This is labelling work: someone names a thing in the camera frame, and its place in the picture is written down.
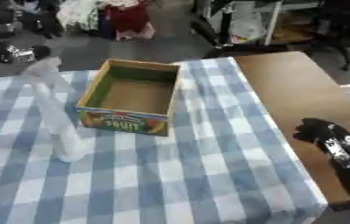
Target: cardboard box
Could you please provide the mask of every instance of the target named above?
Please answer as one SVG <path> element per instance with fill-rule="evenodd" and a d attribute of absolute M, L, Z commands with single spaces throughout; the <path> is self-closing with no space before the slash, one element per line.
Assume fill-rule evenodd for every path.
<path fill-rule="evenodd" d="M 107 60 L 77 104 L 87 127 L 168 136 L 179 66 Z"/>

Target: tablecloth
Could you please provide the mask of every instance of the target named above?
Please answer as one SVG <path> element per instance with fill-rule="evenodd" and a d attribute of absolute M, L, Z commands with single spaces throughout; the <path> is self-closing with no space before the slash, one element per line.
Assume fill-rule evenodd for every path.
<path fill-rule="evenodd" d="M 0 223 L 304 223 L 326 199 L 235 61 L 180 63 L 168 137 L 84 128 L 75 103 L 95 71 L 58 93 L 85 144 L 53 155 L 30 86 L 0 78 Z"/>

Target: table leg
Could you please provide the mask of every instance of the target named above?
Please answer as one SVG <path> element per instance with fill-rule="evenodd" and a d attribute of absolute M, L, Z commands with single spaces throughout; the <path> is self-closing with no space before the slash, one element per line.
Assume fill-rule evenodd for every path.
<path fill-rule="evenodd" d="M 283 5 L 283 0 L 274 3 L 274 5 L 275 6 L 273 7 L 273 12 L 268 27 L 268 33 L 266 34 L 265 40 L 263 41 L 263 44 L 265 46 L 270 45 L 271 38 L 273 37 L 273 31 L 276 28 L 277 18 L 280 14 L 281 6 Z"/>

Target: red bag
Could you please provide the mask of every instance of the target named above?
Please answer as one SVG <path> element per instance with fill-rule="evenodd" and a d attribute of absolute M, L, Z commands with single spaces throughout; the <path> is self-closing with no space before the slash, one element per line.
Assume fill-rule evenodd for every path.
<path fill-rule="evenodd" d="M 125 9 L 109 7 L 108 11 L 111 27 L 118 32 L 139 33 L 150 21 L 143 3 Z"/>

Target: box label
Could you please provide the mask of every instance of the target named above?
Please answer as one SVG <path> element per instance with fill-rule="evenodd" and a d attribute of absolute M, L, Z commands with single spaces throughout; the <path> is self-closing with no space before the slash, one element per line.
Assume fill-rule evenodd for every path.
<path fill-rule="evenodd" d="M 87 112 L 81 111 L 80 118 L 87 127 L 128 132 L 156 134 L 166 128 L 167 121 L 153 118 L 144 118 L 124 112 Z"/>

